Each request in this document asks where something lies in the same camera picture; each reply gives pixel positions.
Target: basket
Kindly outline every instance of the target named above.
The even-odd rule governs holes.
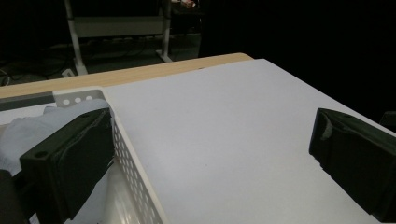
[[[10,113],[18,118],[21,114],[26,116],[26,112],[32,111],[33,114],[28,114],[28,116],[36,116],[34,110],[31,109],[33,107],[44,108],[46,105],[53,104],[58,107],[68,107],[91,99],[106,100],[110,104],[113,118],[113,141],[116,159],[110,168],[107,210],[103,223],[117,220],[121,221],[120,223],[167,223],[164,221],[164,212],[134,148],[122,124],[120,124],[117,113],[113,110],[111,101],[106,97],[106,93],[101,87],[52,91],[0,99],[0,113],[5,115],[5,113],[11,111]]]

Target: white cloth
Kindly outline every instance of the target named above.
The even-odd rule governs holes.
[[[67,108],[46,107],[42,116],[12,120],[0,137],[0,169],[8,170],[12,175],[17,174],[21,170],[20,156],[26,151],[79,115],[107,107],[109,105],[105,100],[94,99],[82,101]],[[106,204],[107,173],[96,184],[91,196],[75,218],[65,223],[96,224],[102,222]]]

